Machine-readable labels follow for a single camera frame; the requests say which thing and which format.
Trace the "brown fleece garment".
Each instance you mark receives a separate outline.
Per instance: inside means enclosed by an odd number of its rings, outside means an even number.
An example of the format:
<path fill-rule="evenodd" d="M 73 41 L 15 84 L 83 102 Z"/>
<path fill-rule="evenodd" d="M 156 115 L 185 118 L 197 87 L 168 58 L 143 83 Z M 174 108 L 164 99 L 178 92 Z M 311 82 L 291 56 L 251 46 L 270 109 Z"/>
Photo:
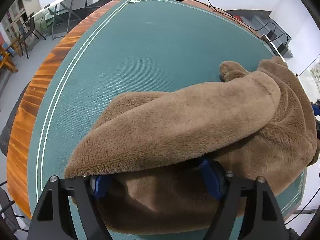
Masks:
<path fill-rule="evenodd" d="M 319 155 L 316 118 L 299 80 L 275 56 L 253 72 L 220 64 L 221 82 L 114 98 L 78 143 L 65 178 L 111 175 L 98 208 L 109 230 L 135 235 L 207 228 L 219 202 L 200 165 L 266 178 L 282 193 Z"/>

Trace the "glass top folding table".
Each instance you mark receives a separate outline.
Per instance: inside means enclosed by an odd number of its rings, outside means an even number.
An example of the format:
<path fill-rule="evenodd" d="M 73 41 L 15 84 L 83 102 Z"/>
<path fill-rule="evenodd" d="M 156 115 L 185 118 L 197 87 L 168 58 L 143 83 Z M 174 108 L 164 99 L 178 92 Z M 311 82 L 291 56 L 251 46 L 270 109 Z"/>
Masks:
<path fill-rule="evenodd" d="M 85 0 L 56 0 L 35 13 L 34 20 L 45 37 L 55 40 L 64 37 L 86 16 Z"/>

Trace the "black leather seat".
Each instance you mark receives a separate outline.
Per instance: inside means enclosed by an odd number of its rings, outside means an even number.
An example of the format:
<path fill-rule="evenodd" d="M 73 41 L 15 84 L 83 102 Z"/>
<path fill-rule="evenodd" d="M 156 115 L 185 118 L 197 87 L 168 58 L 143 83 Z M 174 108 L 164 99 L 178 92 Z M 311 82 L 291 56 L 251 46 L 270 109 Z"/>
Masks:
<path fill-rule="evenodd" d="M 18 112 L 18 107 L 22 101 L 22 98 L 25 94 L 25 91 L 27 90 L 29 86 L 29 83 L 27 83 L 27 85 L 25 86 L 25 88 L 22 90 L 18 100 L 16 101 L 10 115 L 9 118 L 7 120 L 7 123 L 5 124 L 2 132 L 1 132 L 1 137 L 0 137 L 0 147 L 1 147 L 1 152 L 7 157 L 7 153 L 8 153 L 8 147 L 9 147 L 9 140 L 10 140 L 10 135 L 11 135 L 11 130 L 12 130 L 12 126 L 14 124 L 14 120 L 15 120 L 15 116 Z"/>

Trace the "hanging scroll painting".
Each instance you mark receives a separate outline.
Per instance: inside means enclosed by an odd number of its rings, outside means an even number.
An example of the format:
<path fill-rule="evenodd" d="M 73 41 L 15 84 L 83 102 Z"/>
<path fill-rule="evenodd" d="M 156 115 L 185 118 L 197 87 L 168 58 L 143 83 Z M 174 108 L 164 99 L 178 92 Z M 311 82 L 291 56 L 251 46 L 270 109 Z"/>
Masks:
<path fill-rule="evenodd" d="M 310 101 L 319 99 L 319 55 L 298 75 L 298 79 Z"/>

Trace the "wooden chair with blue seat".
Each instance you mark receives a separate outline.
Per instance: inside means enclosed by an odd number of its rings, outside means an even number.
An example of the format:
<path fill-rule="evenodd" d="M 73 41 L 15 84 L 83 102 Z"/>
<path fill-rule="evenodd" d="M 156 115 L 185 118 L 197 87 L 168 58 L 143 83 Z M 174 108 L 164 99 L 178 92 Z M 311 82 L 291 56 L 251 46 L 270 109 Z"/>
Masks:
<path fill-rule="evenodd" d="M 1 62 L 0 62 L 0 67 L 1 68 L 6 68 L 7 70 L 9 70 L 12 73 L 16 73 L 18 72 L 18 69 L 16 68 L 15 64 L 13 63 L 10 54 L 3 48 L 2 44 L 1 44 Z"/>

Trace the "white power strip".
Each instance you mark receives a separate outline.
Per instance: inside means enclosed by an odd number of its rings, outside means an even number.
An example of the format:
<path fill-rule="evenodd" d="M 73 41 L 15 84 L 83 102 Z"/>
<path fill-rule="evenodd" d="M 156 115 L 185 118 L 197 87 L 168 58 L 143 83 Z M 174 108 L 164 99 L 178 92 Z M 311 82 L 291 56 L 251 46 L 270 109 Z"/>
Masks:
<path fill-rule="evenodd" d="M 286 60 L 284 59 L 284 57 L 280 54 L 280 52 L 277 50 L 277 47 L 274 45 L 274 43 L 266 36 L 266 35 L 262 35 L 261 39 L 267 43 L 267 45 L 269 46 L 269 48 L 273 51 L 273 53 L 280 57 L 284 62 L 286 62 Z"/>

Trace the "black power adapter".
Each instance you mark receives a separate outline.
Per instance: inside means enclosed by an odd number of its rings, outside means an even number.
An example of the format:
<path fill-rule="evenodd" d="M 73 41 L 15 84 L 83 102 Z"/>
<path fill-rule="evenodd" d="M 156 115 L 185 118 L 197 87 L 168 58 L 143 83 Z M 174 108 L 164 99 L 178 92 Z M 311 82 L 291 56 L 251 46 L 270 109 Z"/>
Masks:
<path fill-rule="evenodd" d="M 269 33 L 267 34 L 267 37 L 270 39 L 270 40 L 274 40 L 276 39 L 277 35 L 274 31 L 269 31 Z"/>
<path fill-rule="evenodd" d="M 280 55 L 284 56 L 288 51 L 288 47 L 285 43 L 282 43 L 278 48 L 277 51 L 279 52 Z"/>

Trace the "black chair near cabinet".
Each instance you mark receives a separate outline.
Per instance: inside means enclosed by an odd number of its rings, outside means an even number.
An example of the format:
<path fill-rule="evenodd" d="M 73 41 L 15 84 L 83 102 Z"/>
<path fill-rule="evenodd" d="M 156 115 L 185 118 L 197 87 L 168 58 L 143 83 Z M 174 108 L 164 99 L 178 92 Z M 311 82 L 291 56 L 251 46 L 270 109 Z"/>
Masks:
<path fill-rule="evenodd" d="M 34 35 L 39 40 L 40 40 L 39 36 L 42 37 L 44 40 L 46 39 L 44 35 L 35 28 L 35 18 L 34 18 L 33 12 L 27 17 L 27 19 L 23 22 L 23 24 L 19 27 L 19 30 L 18 30 L 17 42 L 20 45 L 22 55 L 23 55 L 22 46 L 24 46 L 27 58 L 29 58 L 29 55 L 28 55 L 28 46 L 27 46 L 26 39 L 30 35 Z"/>

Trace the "green table mat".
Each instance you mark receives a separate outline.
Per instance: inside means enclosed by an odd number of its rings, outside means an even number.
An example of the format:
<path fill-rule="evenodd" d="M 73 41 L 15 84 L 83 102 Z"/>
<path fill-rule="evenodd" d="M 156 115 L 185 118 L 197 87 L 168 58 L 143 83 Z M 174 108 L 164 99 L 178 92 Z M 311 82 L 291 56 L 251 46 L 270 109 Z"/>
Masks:
<path fill-rule="evenodd" d="M 28 157 L 32 212 L 50 177 L 71 179 L 64 174 L 73 150 L 120 94 L 221 82 L 225 61 L 253 72 L 273 57 L 262 40 L 207 10 L 172 0 L 122 0 L 80 37 L 43 97 Z M 98 208 L 112 176 L 78 177 L 89 178 Z"/>

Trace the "beige storage cabinet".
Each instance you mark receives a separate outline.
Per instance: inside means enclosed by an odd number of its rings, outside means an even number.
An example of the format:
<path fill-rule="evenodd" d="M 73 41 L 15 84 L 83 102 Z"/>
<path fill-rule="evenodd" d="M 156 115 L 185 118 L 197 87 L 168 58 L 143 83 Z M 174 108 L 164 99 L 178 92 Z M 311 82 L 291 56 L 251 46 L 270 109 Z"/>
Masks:
<path fill-rule="evenodd" d="M 40 9 L 39 0 L 14 0 L 1 18 L 1 43 L 11 44 L 18 36 L 18 30 L 28 16 Z"/>

